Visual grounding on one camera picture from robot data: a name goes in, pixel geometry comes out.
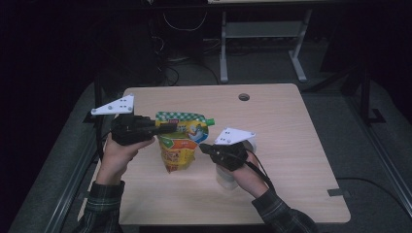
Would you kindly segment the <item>grey metal rail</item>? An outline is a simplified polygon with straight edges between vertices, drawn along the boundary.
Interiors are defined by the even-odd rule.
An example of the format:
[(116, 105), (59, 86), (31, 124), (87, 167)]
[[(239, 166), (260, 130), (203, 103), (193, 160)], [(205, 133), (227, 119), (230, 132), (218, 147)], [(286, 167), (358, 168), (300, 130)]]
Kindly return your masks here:
[(372, 147), (374, 147), (384, 172), (397, 195), (398, 204), (412, 221), (412, 190), (408, 187), (403, 176), (395, 167), (389, 152), (373, 129), (374, 124), (386, 123), (385, 119), (378, 109), (367, 110), (366, 116), (363, 116), (361, 114), (361, 105), (358, 104), (353, 97), (345, 97), (345, 102), (349, 106), (349, 109), (363, 134), (366, 136)]
[(91, 122), (91, 133), (86, 140), (86, 145), (81, 152), (78, 152), (79, 158), (76, 158), (74, 168), (69, 173), (68, 180), (63, 183), (61, 195), (57, 198), (56, 206), (51, 214), (51, 218), (45, 229), (45, 233), (60, 233), (67, 214), (77, 196), (77, 192), (85, 178), (89, 166), (103, 153), (102, 146), (102, 129), (104, 126), (104, 116), (93, 116), (87, 112), (86, 120)]

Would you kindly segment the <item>person's right hand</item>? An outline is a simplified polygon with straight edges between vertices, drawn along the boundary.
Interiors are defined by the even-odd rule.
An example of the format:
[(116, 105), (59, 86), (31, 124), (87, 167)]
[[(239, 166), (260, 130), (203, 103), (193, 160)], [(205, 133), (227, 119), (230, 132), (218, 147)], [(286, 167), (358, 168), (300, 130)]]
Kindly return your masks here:
[(234, 171), (224, 170), (235, 179), (242, 189), (255, 198), (259, 198), (268, 190), (268, 186), (263, 179), (247, 165), (243, 165)]

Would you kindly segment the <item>black metal stand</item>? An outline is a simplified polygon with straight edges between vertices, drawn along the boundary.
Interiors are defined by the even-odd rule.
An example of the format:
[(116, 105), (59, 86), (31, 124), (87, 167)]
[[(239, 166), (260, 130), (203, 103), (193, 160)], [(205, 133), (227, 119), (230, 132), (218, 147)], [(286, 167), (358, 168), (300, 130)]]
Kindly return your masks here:
[(385, 123), (386, 120), (378, 109), (370, 108), (371, 78), (364, 67), (353, 66), (349, 69), (347, 79), (341, 87), (345, 96), (354, 96), (360, 91), (359, 114), (361, 120), (370, 126), (373, 123)]
[[(99, 75), (94, 77), (93, 81), (93, 96), (94, 96), (94, 106), (100, 107), (103, 103), (103, 89), (101, 86), (101, 79)], [(94, 116), (91, 112), (88, 112), (85, 116), (85, 123), (92, 123), (94, 127), (100, 127), (102, 125), (102, 116)]]

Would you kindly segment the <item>white metal desk frame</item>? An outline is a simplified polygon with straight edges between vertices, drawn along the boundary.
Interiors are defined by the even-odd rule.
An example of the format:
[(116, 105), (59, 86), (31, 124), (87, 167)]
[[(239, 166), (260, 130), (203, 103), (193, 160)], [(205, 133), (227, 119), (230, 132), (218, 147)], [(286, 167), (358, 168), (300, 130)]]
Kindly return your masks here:
[(226, 40), (250, 38), (287, 38), (296, 39), (293, 50), (289, 51), (290, 61), (301, 83), (307, 78), (299, 61), (299, 53), (309, 26), (312, 9), (307, 9), (301, 20), (268, 19), (258, 21), (233, 21), (227, 19), (227, 11), (222, 12), (220, 81), (228, 83)]

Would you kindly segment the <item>grey tape strip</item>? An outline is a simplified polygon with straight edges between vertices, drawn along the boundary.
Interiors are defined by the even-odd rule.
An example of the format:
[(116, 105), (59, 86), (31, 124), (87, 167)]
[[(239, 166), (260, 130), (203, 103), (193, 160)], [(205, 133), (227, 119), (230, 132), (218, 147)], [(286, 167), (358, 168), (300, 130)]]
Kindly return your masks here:
[(330, 197), (333, 197), (333, 196), (350, 197), (351, 196), (349, 191), (343, 190), (341, 188), (328, 189), (327, 193)]

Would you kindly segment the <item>person's left hand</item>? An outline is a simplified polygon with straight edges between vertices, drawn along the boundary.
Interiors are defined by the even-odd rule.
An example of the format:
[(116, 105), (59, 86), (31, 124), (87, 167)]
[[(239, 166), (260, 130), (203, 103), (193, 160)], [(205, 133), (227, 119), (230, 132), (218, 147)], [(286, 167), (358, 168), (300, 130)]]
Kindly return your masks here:
[(151, 138), (148, 141), (122, 146), (112, 139), (112, 134), (109, 134), (95, 182), (102, 185), (119, 185), (128, 163), (140, 149), (151, 145), (154, 141), (155, 139)]

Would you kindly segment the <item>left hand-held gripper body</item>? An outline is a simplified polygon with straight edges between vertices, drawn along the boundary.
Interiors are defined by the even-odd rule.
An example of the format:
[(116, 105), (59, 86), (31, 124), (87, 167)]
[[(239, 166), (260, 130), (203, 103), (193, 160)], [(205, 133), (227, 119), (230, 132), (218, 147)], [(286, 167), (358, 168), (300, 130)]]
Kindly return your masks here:
[(93, 116), (116, 115), (111, 123), (112, 138), (122, 146), (149, 141), (156, 131), (155, 122), (148, 116), (134, 115), (134, 95), (122, 98), (94, 108)]

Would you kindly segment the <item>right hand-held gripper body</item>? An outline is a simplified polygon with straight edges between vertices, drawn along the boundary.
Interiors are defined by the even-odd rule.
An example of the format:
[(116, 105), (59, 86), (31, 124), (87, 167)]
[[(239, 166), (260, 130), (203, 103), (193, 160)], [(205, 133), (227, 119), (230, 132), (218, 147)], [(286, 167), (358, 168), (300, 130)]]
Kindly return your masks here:
[(225, 128), (209, 149), (212, 160), (229, 171), (243, 166), (248, 158), (248, 150), (254, 145), (256, 134), (236, 128)]

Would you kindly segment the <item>yellow refill pouch green cap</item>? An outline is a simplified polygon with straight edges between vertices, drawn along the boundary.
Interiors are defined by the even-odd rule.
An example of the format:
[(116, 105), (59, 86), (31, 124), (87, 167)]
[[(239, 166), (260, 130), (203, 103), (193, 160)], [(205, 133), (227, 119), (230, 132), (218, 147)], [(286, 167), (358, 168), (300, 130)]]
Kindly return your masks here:
[(195, 159), (197, 146), (209, 136), (209, 127), (215, 124), (213, 118), (196, 113), (157, 112), (156, 126), (173, 123), (177, 126), (171, 133), (157, 136), (161, 158), (168, 173), (186, 170)]

